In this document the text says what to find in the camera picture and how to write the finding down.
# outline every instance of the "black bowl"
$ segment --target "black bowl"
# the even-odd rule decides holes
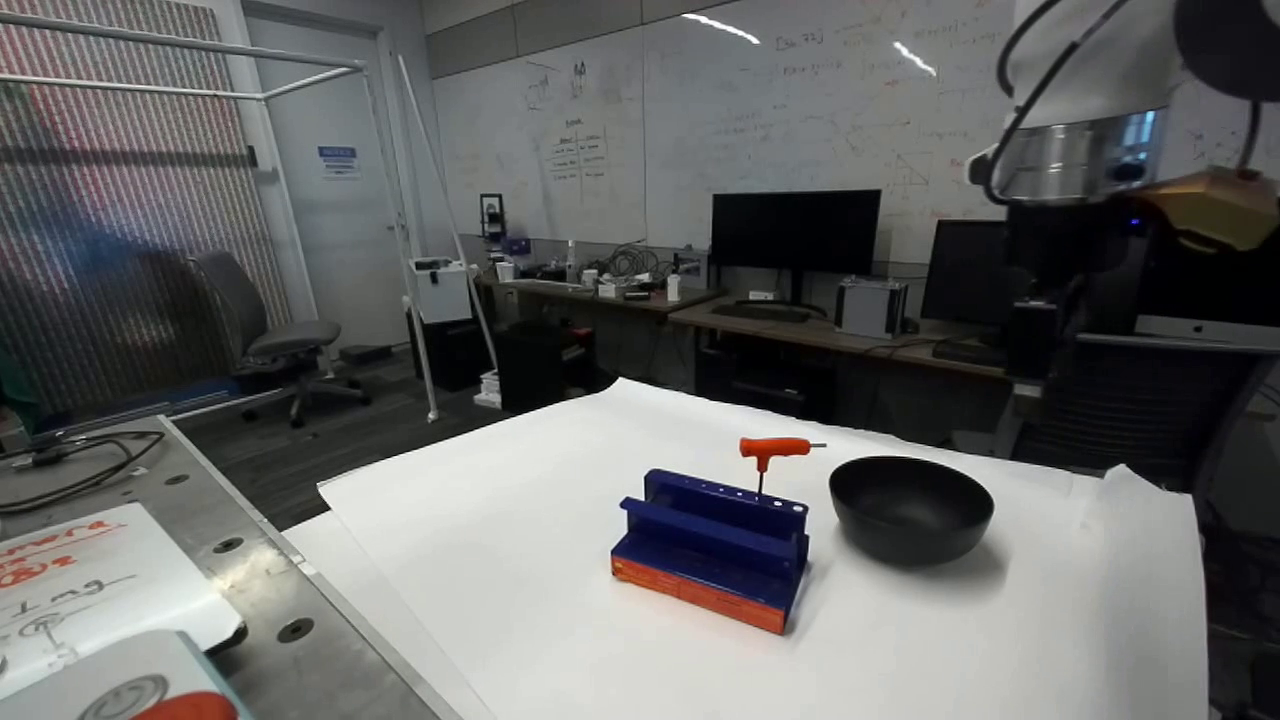
[[[885,565],[943,565],[975,548],[997,501],[943,463],[866,457],[831,473],[844,535]]]

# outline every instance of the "whiteboard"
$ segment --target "whiteboard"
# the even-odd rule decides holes
[[[643,241],[638,32],[434,82],[446,202],[480,231],[505,194],[513,231]]]
[[[717,194],[885,189],[879,259],[926,259],[938,215],[1001,215],[965,183],[1006,117],[1012,0],[734,0],[708,18],[434,82],[450,205],[505,194],[528,238],[695,243]],[[1242,103],[1182,86],[1158,176],[1231,165]],[[1280,171],[1280,134],[1254,170]]]

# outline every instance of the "white table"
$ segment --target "white table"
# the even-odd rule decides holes
[[[808,437],[772,491],[811,507],[791,638],[607,576],[622,497],[646,467],[751,490],[740,437]],[[997,497],[985,544],[933,571],[838,540],[828,473],[923,457]],[[618,380],[322,485],[305,557],[458,718],[985,718],[1205,720],[1206,641],[1195,511],[1106,482],[937,454]]]

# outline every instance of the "blue and orange toy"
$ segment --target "blue and orange toy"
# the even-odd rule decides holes
[[[655,467],[643,476],[643,501],[626,497],[622,511],[626,535],[611,548],[614,581],[765,631],[791,630],[808,570],[808,505]]]

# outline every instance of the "chair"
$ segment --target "chair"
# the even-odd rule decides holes
[[[1016,390],[1001,437],[1016,459],[1126,463],[1158,490],[1195,491],[1262,373],[1262,353],[1085,335],[1043,384]]]
[[[295,368],[288,423],[306,423],[313,395],[345,395],[368,406],[371,395],[338,375],[335,368],[321,373],[321,353],[335,346],[338,328],[329,321],[305,321],[269,328],[269,309],[256,284],[242,275],[230,251],[187,251],[187,274],[204,290],[217,309],[223,353],[230,358],[239,375]]]

